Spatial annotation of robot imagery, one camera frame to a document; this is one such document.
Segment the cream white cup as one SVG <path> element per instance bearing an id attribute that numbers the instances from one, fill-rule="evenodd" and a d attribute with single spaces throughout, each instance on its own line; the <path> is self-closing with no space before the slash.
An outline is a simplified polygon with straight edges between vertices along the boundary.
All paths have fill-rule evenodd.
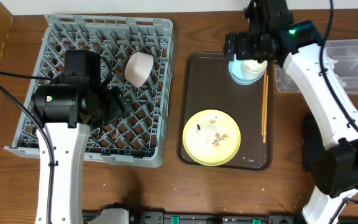
<path id="1" fill-rule="evenodd" d="M 257 60 L 243 60 L 242 61 L 242 76 L 245 81 L 251 82 L 258 80 L 267 68 L 268 62 L 264 60 L 259 63 Z"/>

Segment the pink bowl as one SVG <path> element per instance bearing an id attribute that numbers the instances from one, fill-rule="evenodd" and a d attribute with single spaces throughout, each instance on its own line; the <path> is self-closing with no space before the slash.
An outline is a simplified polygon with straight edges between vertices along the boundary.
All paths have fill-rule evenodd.
<path id="1" fill-rule="evenodd" d="M 125 79 L 136 88 L 142 86 L 148 79 L 153 64 L 154 58 L 152 55 L 142 52 L 134 53 L 126 65 Z"/>

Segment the light blue bowl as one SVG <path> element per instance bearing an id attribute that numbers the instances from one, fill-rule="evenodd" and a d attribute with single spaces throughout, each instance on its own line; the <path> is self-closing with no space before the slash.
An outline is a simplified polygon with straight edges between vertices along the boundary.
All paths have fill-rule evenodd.
<path id="1" fill-rule="evenodd" d="M 230 61 L 229 64 L 228 64 L 229 73 L 231 74 L 232 79 L 236 83 L 238 83 L 240 85 L 251 85 L 251 84 L 255 83 L 257 80 L 251 81 L 251 82 L 247 82 L 247 81 L 244 80 L 244 78 L 242 76 L 242 69 L 243 69 L 242 61 L 243 60 L 237 60 L 237 59 L 234 59 L 233 61 Z"/>

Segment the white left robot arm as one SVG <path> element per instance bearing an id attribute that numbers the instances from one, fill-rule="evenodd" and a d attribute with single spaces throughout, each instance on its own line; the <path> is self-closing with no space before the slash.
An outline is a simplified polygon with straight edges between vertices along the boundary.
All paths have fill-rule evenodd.
<path id="1" fill-rule="evenodd" d="M 101 81 L 99 54 L 68 50 L 63 74 L 31 97 L 40 151 L 36 223 L 82 223 L 82 177 L 90 129 L 131 112 L 118 87 Z"/>

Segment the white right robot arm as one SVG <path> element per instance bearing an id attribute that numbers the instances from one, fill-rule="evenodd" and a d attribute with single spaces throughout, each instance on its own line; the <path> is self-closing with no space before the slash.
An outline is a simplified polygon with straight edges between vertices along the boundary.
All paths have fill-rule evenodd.
<path id="1" fill-rule="evenodd" d="M 249 28 L 226 35 L 225 58 L 277 62 L 297 84 L 324 147 L 310 164 L 315 187 L 302 217 L 336 223 L 358 193 L 358 111 L 327 59 L 328 37 L 311 21 L 295 22 L 285 1 L 251 0 L 243 15 Z"/>

